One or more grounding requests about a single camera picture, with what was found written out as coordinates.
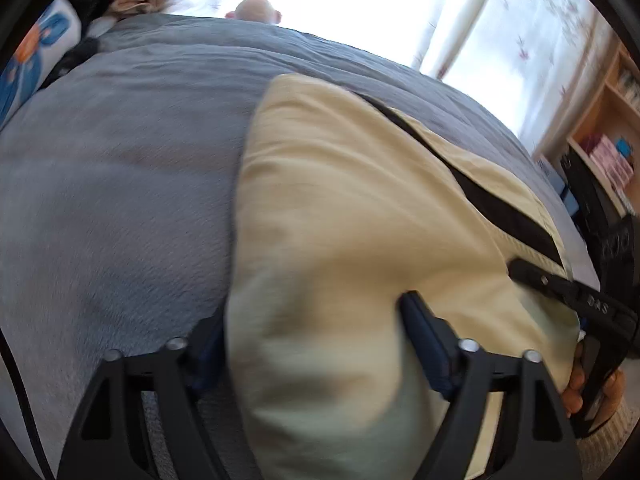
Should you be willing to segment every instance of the plush toy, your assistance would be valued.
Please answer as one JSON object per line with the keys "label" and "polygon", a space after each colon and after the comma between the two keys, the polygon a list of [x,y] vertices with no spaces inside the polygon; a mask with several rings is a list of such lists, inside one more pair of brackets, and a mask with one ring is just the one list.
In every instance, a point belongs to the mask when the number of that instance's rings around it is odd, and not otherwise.
{"label": "plush toy", "polygon": [[275,25],[282,20],[282,14],[267,0],[243,0],[236,10],[228,12],[225,18]]}

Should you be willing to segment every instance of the metal screw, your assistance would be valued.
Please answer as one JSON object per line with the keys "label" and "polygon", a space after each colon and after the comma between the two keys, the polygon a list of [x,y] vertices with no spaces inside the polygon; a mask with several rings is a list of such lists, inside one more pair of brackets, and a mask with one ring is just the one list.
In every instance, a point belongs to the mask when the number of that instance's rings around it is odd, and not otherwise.
{"label": "metal screw", "polygon": [[189,342],[183,337],[174,337],[169,339],[164,345],[168,350],[182,350],[186,348]]}
{"label": "metal screw", "polygon": [[118,359],[122,359],[122,352],[116,348],[111,348],[103,354],[102,358],[111,363]]}
{"label": "metal screw", "polygon": [[463,339],[458,346],[466,352],[477,352],[480,349],[480,345],[473,339]]}
{"label": "metal screw", "polygon": [[542,355],[540,355],[540,352],[537,350],[527,350],[523,355],[527,361],[532,363],[539,363],[542,361]]}

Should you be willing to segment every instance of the bed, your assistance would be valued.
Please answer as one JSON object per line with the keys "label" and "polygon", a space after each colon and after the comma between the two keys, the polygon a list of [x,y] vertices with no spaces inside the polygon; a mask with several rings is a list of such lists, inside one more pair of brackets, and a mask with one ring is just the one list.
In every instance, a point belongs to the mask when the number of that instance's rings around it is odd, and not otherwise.
{"label": "bed", "polygon": [[[103,352],[153,351],[224,300],[244,135],[268,83],[291,72],[376,97],[510,170],[554,218],[574,278],[597,286],[541,170],[464,94],[289,29],[129,18],[102,37],[100,54],[34,95],[0,135],[0,326],[54,470]],[[31,456],[8,388],[0,375],[0,417]],[[147,405],[154,453],[171,478]],[[201,409],[232,478],[259,478],[228,381]]]}

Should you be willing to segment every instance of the floral pillow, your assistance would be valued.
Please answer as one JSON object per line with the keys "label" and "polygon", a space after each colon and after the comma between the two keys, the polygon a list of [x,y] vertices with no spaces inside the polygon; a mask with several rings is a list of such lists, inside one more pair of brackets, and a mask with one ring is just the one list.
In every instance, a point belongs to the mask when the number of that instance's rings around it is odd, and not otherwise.
{"label": "floral pillow", "polygon": [[80,20],[55,0],[22,40],[0,75],[0,128],[36,93],[54,65],[80,41]]}

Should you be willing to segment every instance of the knit sweater sleeve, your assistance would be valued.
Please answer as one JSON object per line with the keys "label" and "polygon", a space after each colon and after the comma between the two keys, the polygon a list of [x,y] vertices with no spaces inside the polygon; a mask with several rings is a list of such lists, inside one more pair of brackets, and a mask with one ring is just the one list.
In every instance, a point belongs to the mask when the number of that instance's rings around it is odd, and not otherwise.
{"label": "knit sweater sleeve", "polygon": [[613,462],[638,423],[640,411],[623,399],[616,413],[598,431],[578,440],[584,480],[596,480]]}

